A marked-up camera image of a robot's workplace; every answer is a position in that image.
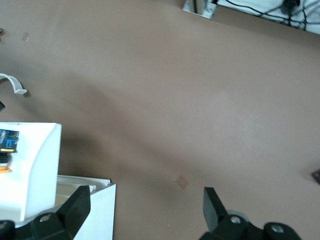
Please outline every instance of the black object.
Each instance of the black object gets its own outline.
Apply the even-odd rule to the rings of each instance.
[[[15,153],[19,141],[19,132],[0,129],[0,152]]]
[[[0,101],[0,111],[4,109],[6,106]]]
[[[283,14],[290,16],[299,5],[300,0],[283,0],[280,10]]]
[[[0,152],[0,167],[1,164],[9,163],[9,155],[7,152]]]
[[[3,34],[4,30],[2,28],[0,28],[0,36]]]
[[[313,172],[311,175],[318,182],[318,184],[320,184],[320,169],[318,171]]]
[[[80,186],[57,212],[41,214],[22,227],[0,220],[0,240],[72,240],[90,208],[89,186]]]
[[[241,216],[229,215],[213,187],[205,187],[203,214],[209,232],[200,240],[301,240],[289,226],[269,222],[260,229]]]

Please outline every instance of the screw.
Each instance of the screw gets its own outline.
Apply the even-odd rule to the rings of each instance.
[[[7,224],[6,221],[5,221],[4,223],[1,223],[1,224],[0,224],[0,230],[1,230],[1,229],[4,229],[4,228],[6,227],[6,224]]]
[[[40,218],[39,222],[42,223],[42,222],[48,221],[50,217],[51,217],[51,214],[44,215],[43,217]]]
[[[240,224],[241,223],[241,220],[240,218],[238,218],[237,216],[232,216],[230,218],[231,222],[234,223],[234,224]]]
[[[272,225],[272,226],[271,226],[271,229],[272,229],[274,232],[278,233],[278,234],[283,234],[283,233],[284,233],[284,229],[283,229],[281,226],[279,226],[279,225]]]

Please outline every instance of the black cable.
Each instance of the black cable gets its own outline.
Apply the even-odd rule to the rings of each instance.
[[[310,3],[308,6],[305,6],[305,3],[306,3],[306,1],[303,2],[302,9],[299,9],[298,11],[294,12],[292,15],[295,16],[295,15],[301,13],[303,10],[306,10],[306,9],[312,7],[313,5],[320,3],[320,1],[314,1],[314,2]]]
[[[198,6],[196,0],[193,0],[194,13],[198,14]]]
[[[317,10],[320,10],[320,5],[319,6],[315,6],[313,9],[311,9],[309,12],[308,12],[308,17],[310,17],[312,14],[314,14]]]
[[[240,7],[240,8],[250,9],[250,10],[256,12],[256,13],[259,13],[259,15],[254,15],[254,16],[259,17],[259,18],[261,18],[262,16],[268,16],[268,17],[271,17],[271,18],[280,19],[280,20],[282,20],[282,21],[276,20],[276,19],[270,19],[270,20],[272,20],[272,21],[274,21],[274,22],[277,22],[277,23],[280,23],[280,24],[288,25],[288,26],[290,26],[290,27],[301,28],[301,27],[299,27],[299,25],[304,24],[303,30],[306,30],[307,24],[311,24],[311,25],[319,25],[319,24],[320,24],[320,22],[308,22],[308,21],[307,21],[307,17],[309,17],[310,15],[307,16],[306,11],[305,11],[306,9],[312,7],[313,5],[319,3],[320,1],[314,1],[314,2],[310,3],[309,5],[305,6],[307,0],[304,0],[304,1],[303,1],[303,8],[300,9],[300,10],[298,10],[298,11],[296,11],[296,12],[291,12],[288,17],[282,17],[282,16],[277,16],[277,15],[269,14],[270,12],[273,12],[273,11],[279,9],[282,5],[279,5],[279,6],[277,6],[277,7],[274,7],[274,8],[272,8],[272,9],[266,11],[266,12],[262,12],[262,11],[259,11],[259,10],[257,10],[257,9],[254,9],[253,7],[250,7],[250,6],[236,4],[236,3],[234,3],[234,2],[232,2],[232,1],[230,1],[230,0],[224,0],[224,1],[226,1],[227,3],[229,3],[229,4],[231,4],[231,5],[234,5],[234,6],[237,6],[237,7]],[[303,16],[304,16],[303,21],[298,21],[298,20],[293,20],[293,19],[292,19],[292,16],[296,16],[297,14],[299,14],[299,13],[301,13],[301,12],[303,13]]]
[[[264,12],[262,12],[262,11],[259,11],[259,10],[257,10],[257,9],[254,9],[253,7],[245,6],[245,5],[239,5],[239,4],[236,4],[236,3],[232,2],[232,1],[229,1],[229,0],[224,0],[224,1],[226,1],[227,3],[229,3],[229,4],[231,4],[231,5],[234,5],[234,6],[237,6],[237,7],[240,7],[240,8],[251,9],[252,11],[255,11],[255,12],[259,13],[260,15],[254,15],[254,16],[256,16],[256,17],[260,17],[260,18],[261,18],[261,16],[268,16],[268,17],[272,17],[272,18],[277,18],[277,19],[281,19],[281,20],[284,20],[284,21],[288,21],[288,18],[283,17],[283,16],[277,16],[277,15],[272,15],[272,14],[264,13]],[[293,23],[301,24],[301,21],[292,20],[292,19],[290,20],[290,22],[291,22],[291,23],[293,22]]]
[[[272,9],[270,9],[270,10],[268,10],[268,11],[266,11],[266,12],[265,12],[265,13],[263,13],[263,14],[257,15],[257,16],[258,16],[258,17],[260,17],[260,16],[262,16],[262,15],[265,15],[265,14],[271,13],[271,12],[273,12],[273,11],[275,11],[275,10],[277,10],[277,9],[281,8],[281,7],[282,7],[282,4],[281,4],[281,5],[279,5],[279,6],[276,6],[276,7],[272,8]]]

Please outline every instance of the white plastic clip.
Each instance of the white plastic clip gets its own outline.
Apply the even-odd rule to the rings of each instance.
[[[21,83],[15,77],[0,73],[0,79],[3,78],[6,78],[10,81],[15,94],[25,94],[27,92],[27,90],[22,87]]]

